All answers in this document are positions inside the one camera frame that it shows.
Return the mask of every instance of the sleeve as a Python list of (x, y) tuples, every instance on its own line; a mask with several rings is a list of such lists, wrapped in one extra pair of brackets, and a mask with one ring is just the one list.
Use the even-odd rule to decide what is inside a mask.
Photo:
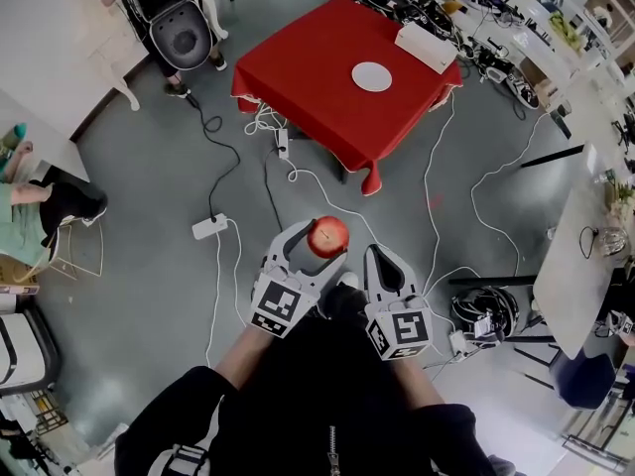
[(149, 403), (117, 438), (115, 474), (145, 476), (161, 452), (204, 439), (220, 399), (235, 394), (236, 389), (213, 370), (194, 367)]
[(10, 183), (0, 183), (0, 223), (13, 221), (11, 192), (13, 186)]
[(476, 440), (476, 417), (466, 406), (428, 406), (412, 412), (412, 435), (447, 476), (495, 476)]

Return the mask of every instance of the black helmet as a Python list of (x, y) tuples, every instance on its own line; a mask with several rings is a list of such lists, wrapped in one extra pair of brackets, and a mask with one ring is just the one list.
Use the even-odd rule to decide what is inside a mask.
[(499, 288), (460, 292), (452, 299), (452, 313), (463, 323), (466, 338), (489, 347), (514, 333), (519, 315), (516, 299)]

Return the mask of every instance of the red apple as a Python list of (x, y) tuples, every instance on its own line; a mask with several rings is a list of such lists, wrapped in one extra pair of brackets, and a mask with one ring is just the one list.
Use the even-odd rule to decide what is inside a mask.
[(309, 248), (316, 256), (329, 259), (348, 247), (348, 228), (336, 217), (321, 217), (309, 231)]

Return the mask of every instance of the green shirt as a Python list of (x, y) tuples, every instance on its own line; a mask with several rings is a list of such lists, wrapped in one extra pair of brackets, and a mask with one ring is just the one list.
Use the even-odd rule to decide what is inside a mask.
[(40, 204), (12, 206), (12, 188), (9, 183), (0, 183), (0, 253), (29, 266), (44, 266), (51, 250), (42, 246), (47, 233), (40, 220)]

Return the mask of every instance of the cardboard box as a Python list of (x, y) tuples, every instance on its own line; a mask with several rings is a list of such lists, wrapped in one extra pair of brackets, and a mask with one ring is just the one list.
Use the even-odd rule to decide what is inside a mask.
[(0, 295), (35, 295), (40, 290), (37, 276), (21, 283), (16, 281), (16, 278), (21, 279), (30, 270), (30, 266), (9, 256), (0, 255)]
[(409, 23), (402, 28), (395, 44), (439, 74), (447, 69), (458, 54), (450, 41), (442, 41), (416, 23)]

